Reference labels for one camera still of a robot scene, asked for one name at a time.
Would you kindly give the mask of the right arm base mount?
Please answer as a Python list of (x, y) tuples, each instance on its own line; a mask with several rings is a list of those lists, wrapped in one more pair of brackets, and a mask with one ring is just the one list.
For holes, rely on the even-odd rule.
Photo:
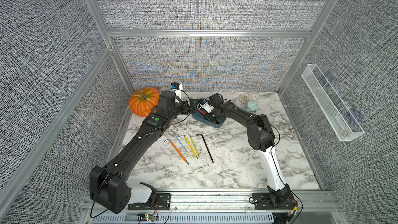
[(268, 187), (268, 192), (253, 193), (249, 202), (256, 210), (293, 210), (298, 203), (289, 187), (282, 190), (273, 190)]

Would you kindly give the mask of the yellow handled hex key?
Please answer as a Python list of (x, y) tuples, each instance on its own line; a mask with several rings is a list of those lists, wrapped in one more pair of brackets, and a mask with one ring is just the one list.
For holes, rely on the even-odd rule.
[(192, 145), (191, 145), (190, 142), (188, 141), (187, 137), (186, 137), (185, 135), (183, 135), (183, 138), (186, 140), (186, 142), (187, 142), (189, 148), (190, 148), (191, 151), (193, 152), (193, 154), (194, 154), (194, 156), (196, 157), (196, 159), (199, 159), (198, 156), (197, 156), (197, 154), (196, 154), (196, 152), (195, 152), (195, 150), (194, 150), (194, 148), (192, 147)]

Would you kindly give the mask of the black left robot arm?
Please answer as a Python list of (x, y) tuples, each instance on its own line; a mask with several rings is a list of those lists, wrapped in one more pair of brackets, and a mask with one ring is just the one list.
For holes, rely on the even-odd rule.
[(90, 172), (90, 199), (118, 214), (131, 198), (126, 180), (140, 158), (172, 125), (179, 115), (193, 112), (193, 99), (182, 100), (174, 91), (162, 91), (158, 105), (144, 119), (130, 142), (104, 166), (95, 166)]

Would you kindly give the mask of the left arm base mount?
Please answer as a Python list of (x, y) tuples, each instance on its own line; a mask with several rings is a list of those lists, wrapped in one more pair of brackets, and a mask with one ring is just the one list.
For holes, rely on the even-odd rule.
[(157, 189), (147, 183), (132, 186), (127, 209), (130, 211), (168, 210), (171, 205), (171, 194), (158, 193)]

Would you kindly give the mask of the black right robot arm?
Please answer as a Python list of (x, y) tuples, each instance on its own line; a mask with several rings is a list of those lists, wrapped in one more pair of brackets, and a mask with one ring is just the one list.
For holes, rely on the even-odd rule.
[(275, 128), (269, 123), (267, 116), (247, 112), (231, 101), (224, 101), (218, 93), (208, 99), (196, 100), (195, 105), (195, 111), (206, 119), (207, 124), (221, 124), (231, 118), (246, 127), (248, 143), (259, 152), (266, 170), (270, 206), (277, 208), (294, 198), (276, 158)]

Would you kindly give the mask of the lime green handled hex key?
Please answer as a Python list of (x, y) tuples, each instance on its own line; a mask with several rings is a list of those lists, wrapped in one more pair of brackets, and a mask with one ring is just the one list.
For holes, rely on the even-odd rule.
[(192, 136), (189, 134), (189, 138), (190, 138), (190, 140), (191, 140), (191, 143), (192, 143), (192, 145), (193, 145), (193, 148), (194, 148), (194, 151), (195, 151), (195, 153), (196, 153), (196, 157), (199, 159), (199, 151), (198, 151), (198, 149), (197, 149), (197, 147), (196, 147), (196, 144), (195, 144), (195, 142), (194, 142), (194, 140), (193, 140), (193, 138), (192, 138)]

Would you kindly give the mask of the medium black hex key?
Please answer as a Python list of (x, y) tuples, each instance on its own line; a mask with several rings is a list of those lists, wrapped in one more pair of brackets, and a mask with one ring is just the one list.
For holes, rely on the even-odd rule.
[(213, 159), (213, 157), (212, 157), (212, 155), (211, 155), (211, 152), (210, 152), (210, 150), (209, 150), (209, 148), (208, 148), (208, 145), (207, 145), (207, 143), (206, 143), (206, 140), (205, 140), (205, 138), (204, 138), (204, 135), (203, 135), (202, 133), (199, 133), (199, 134), (196, 134), (195, 136), (196, 136), (196, 137), (200, 137), (200, 138), (202, 139), (202, 141), (203, 141), (203, 143), (204, 143), (204, 145), (205, 145), (206, 151), (207, 151), (207, 153), (208, 153), (208, 155), (209, 155), (209, 158), (210, 158), (211, 162), (214, 163), (214, 159)]

